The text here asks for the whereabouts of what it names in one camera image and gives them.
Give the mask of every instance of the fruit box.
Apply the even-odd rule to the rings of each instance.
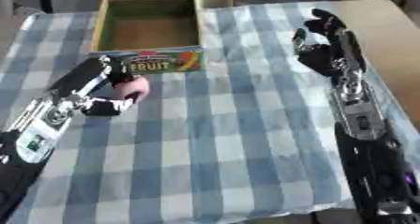
[[[135,75],[202,67],[196,0],[102,0],[91,55],[119,56]]]

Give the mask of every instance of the robotic hand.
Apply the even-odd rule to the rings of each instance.
[[[298,29],[294,49],[302,64],[331,80],[338,151],[360,217],[367,224],[420,223],[417,181],[364,77],[354,33],[327,11],[312,14],[318,19],[305,26],[329,45],[307,45],[305,30]]]
[[[110,82],[115,99],[90,97]],[[76,111],[113,116],[149,92],[145,78],[135,79],[115,58],[90,58],[34,99],[11,127],[0,133],[0,223],[5,223],[37,180]]]

